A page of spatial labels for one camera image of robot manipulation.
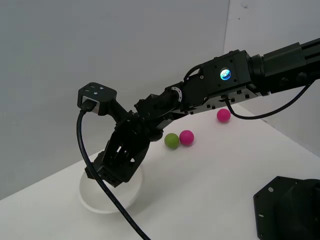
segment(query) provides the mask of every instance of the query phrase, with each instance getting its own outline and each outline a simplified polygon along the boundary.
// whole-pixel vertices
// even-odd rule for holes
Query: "white bowl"
[[[143,183],[143,177],[143,169],[139,166],[129,182],[123,182],[117,187],[111,186],[106,181],[104,183],[126,209],[137,199]],[[80,179],[78,195],[83,206],[92,212],[111,214],[119,211],[96,180],[89,179],[85,172],[83,172]]]

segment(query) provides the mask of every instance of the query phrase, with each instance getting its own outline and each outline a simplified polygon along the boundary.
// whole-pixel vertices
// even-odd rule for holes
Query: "screw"
[[[281,87],[283,87],[283,86],[287,85],[288,83],[289,83],[289,79],[286,78],[286,77],[283,77],[283,78],[281,78],[281,80],[280,80],[280,82],[279,82],[279,85],[280,85]]]
[[[298,75],[296,76],[296,81],[300,83],[305,80],[307,80],[307,74],[305,72],[298,73]]]

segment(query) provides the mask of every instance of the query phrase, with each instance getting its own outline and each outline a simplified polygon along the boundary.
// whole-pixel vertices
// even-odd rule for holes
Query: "ball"
[[[195,140],[195,136],[192,133],[192,131],[190,130],[184,130],[180,133],[180,142],[181,144],[185,145],[185,146],[190,146],[194,140]]]
[[[227,123],[230,120],[231,113],[228,109],[220,109],[217,114],[216,118],[219,120],[220,123]]]
[[[179,146],[179,137],[175,133],[169,133],[164,138],[164,144],[170,149],[176,149]]]

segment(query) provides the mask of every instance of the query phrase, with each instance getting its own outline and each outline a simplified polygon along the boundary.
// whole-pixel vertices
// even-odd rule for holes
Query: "blue led light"
[[[222,80],[228,80],[231,77],[231,71],[228,68],[222,68],[220,71],[220,78]]]

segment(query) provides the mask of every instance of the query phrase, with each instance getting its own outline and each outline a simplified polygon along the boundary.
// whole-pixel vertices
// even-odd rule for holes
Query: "green ball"
[[[179,146],[179,137],[175,133],[169,133],[165,136],[164,143],[168,148],[176,149]]]

